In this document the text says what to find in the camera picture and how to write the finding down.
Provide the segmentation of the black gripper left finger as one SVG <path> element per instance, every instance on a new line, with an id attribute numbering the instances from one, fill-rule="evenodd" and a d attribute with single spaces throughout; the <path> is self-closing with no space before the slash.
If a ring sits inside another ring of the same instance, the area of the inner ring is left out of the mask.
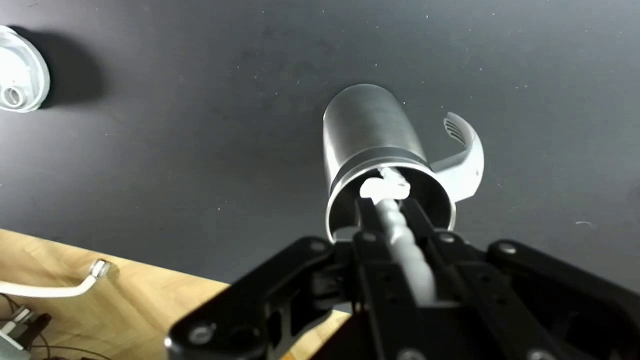
<path id="1" fill-rule="evenodd" d="M 392 260 L 378 209 L 370 199 L 359 199 L 357 217 L 355 256 L 377 357 L 426 360 L 419 310 L 402 268 Z"/>

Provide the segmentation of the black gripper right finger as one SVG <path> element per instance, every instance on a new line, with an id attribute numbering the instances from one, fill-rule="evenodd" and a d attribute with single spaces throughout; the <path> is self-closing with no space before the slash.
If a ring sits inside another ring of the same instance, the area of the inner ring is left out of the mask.
<path id="1" fill-rule="evenodd" d="M 437 294 L 476 316 L 485 344 L 498 351 L 498 360 L 527 360 L 535 348 L 535 317 L 498 268 L 458 233 L 439 227 L 416 199 L 404 199 L 402 211 L 434 269 Z"/>

